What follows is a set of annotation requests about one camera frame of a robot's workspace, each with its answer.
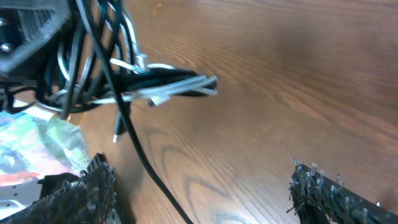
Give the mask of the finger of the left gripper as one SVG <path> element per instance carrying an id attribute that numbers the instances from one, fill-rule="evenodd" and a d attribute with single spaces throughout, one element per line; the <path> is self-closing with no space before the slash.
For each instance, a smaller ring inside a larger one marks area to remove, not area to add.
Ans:
<path id="1" fill-rule="evenodd" d="M 74 1 L 1 0 L 1 76 L 33 74 L 74 22 Z"/>

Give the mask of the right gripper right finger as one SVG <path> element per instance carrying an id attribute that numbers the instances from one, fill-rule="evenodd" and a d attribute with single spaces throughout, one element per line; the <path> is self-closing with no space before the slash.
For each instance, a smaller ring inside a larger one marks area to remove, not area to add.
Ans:
<path id="1" fill-rule="evenodd" d="M 348 190 L 340 175 L 327 178 L 318 164 L 296 159 L 290 176 L 289 200 L 300 223 L 395 224 L 397 214 Z"/>

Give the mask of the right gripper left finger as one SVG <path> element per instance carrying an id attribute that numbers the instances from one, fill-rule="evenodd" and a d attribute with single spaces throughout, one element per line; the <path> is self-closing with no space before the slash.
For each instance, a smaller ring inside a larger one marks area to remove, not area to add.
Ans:
<path id="1" fill-rule="evenodd" d="M 117 223 L 115 180 L 115 168 L 97 153 L 76 180 L 62 180 L 58 190 L 1 223 Z"/>

